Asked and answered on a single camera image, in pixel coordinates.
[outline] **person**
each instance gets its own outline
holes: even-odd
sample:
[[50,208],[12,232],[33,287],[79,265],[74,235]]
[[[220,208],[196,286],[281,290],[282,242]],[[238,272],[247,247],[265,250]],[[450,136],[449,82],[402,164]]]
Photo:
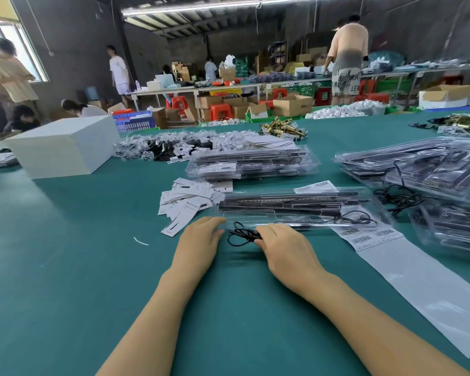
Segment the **person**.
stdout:
[[[170,68],[170,66],[168,64],[164,64],[162,66],[162,72],[164,73],[164,75],[167,75],[167,74],[170,74],[172,75],[172,81],[173,82],[176,82],[176,77],[174,76],[174,74],[172,73],[172,70]],[[172,104],[172,98],[170,97],[169,94],[162,94],[164,96],[164,98],[169,102],[169,104]]]
[[77,103],[76,101],[64,99],[61,102],[61,108],[66,112],[78,117],[107,116],[108,113],[95,105]]
[[[185,229],[171,267],[97,376],[170,374],[183,312],[213,262],[223,234],[218,226],[225,221],[204,217]],[[327,272],[302,234],[284,224],[256,230],[262,239],[254,243],[263,250],[270,272],[329,318],[371,375],[470,376]]]
[[10,129],[13,133],[22,133],[40,126],[35,112],[27,105],[16,105],[13,109],[13,118]]
[[334,62],[332,72],[332,105],[351,104],[354,95],[359,94],[360,70],[367,56],[369,34],[360,24],[360,16],[352,14],[348,23],[334,34],[331,49],[327,54],[324,72]]
[[207,62],[205,63],[205,80],[216,81],[216,70],[218,68],[213,63],[213,59],[210,56],[208,56],[206,60]]
[[126,108],[129,108],[129,99],[127,94],[131,92],[129,70],[121,56],[117,55],[117,50],[114,46],[106,46],[106,51],[110,56],[110,71],[112,73],[113,86],[117,88],[118,94],[122,97],[122,102]]
[[25,104],[30,101],[40,116],[37,105],[38,96],[29,83],[35,80],[35,77],[16,58],[16,55],[14,44],[0,37],[0,84],[14,103]]

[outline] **green table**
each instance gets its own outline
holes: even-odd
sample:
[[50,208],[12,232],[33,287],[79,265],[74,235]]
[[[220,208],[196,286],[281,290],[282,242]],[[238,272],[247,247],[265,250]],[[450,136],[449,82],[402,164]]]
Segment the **green table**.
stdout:
[[[358,185],[331,158],[434,135],[407,126],[438,113],[302,120],[320,158],[315,176],[235,182],[234,188]],[[257,129],[257,124],[217,127]],[[0,170],[0,376],[93,375],[152,295],[179,235],[160,231],[159,195],[186,163],[112,158],[92,175],[32,181]],[[199,214],[213,214],[205,210]],[[470,282],[470,262],[421,245]],[[149,243],[143,246],[134,241]],[[323,266],[360,295],[470,370],[466,359],[330,230],[308,233]],[[244,248],[257,250],[250,245]],[[174,375],[367,375],[336,328],[283,287],[259,260],[234,260],[223,238],[185,312]]]

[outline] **left hand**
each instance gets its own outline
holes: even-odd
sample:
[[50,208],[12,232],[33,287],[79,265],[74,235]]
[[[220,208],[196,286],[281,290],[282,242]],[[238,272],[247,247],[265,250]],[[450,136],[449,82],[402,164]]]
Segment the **left hand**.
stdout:
[[191,282],[200,282],[213,263],[218,250],[219,238],[224,230],[216,228],[226,221],[225,218],[208,216],[190,224],[179,238],[171,270],[188,278]]

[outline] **window frame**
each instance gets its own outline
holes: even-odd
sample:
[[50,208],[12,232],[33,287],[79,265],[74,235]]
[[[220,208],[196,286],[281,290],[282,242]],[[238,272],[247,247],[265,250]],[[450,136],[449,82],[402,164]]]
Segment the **window frame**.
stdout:
[[28,32],[26,31],[25,27],[21,23],[0,19],[0,37],[2,38],[6,38],[6,36],[3,34],[1,26],[12,26],[14,28],[14,31],[17,34],[17,37],[19,38],[19,40],[21,41],[22,47],[25,50],[26,54],[28,55],[28,58],[30,59],[31,64],[37,71],[37,74],[39,75],[40,79],[30,81],[30,83],[31,84],[49,83],[50,82],[49,76],[47,75],[47,72],[45,71],[45,68],[40,60],[40,57],[38,56],[38,53],[35,47],[31,43],[30,36],[28,35]]

